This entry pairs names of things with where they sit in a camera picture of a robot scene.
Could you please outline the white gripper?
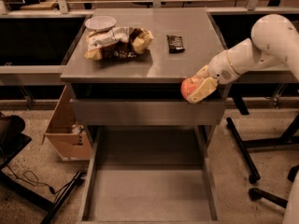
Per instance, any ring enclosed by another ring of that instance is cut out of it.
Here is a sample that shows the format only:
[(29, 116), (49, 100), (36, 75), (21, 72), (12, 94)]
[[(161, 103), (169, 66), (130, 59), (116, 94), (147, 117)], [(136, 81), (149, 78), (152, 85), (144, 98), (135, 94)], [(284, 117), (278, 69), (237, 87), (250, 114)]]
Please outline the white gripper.
[(197, 73), (197, 77), (203, 77), (202, 83), (187, 97), (187, 101), (196, 104), (208, 97), (217, 89), (218, 82), (221, 85), (229, 84), (238, 79), (238, 73), (232, 68), (228, 51), (225, 50), (216, 55), (210, 63), (203, 66)]

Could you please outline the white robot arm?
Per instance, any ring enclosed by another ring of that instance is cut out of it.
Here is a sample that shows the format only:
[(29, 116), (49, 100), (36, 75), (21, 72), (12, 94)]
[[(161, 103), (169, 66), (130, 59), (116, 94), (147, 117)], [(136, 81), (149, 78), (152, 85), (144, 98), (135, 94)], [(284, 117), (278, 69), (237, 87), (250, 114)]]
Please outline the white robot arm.
[[(181, 84), (181, 94), (196, 104), (218, 86), (231, 83), (250, 70), (284, 63), (299, 79), (299, 34), (285, 17), (270, 14), (258, 19), (252, 26), (250, 37), (216, 55), (193, 77)], [(249, 190), (252, 200), (265, 198), (285, 208), (282, 224), (299, 224), (299, 172), (293, 166), (288, 174), (292, 188), (287, 200), (258, 188)]]

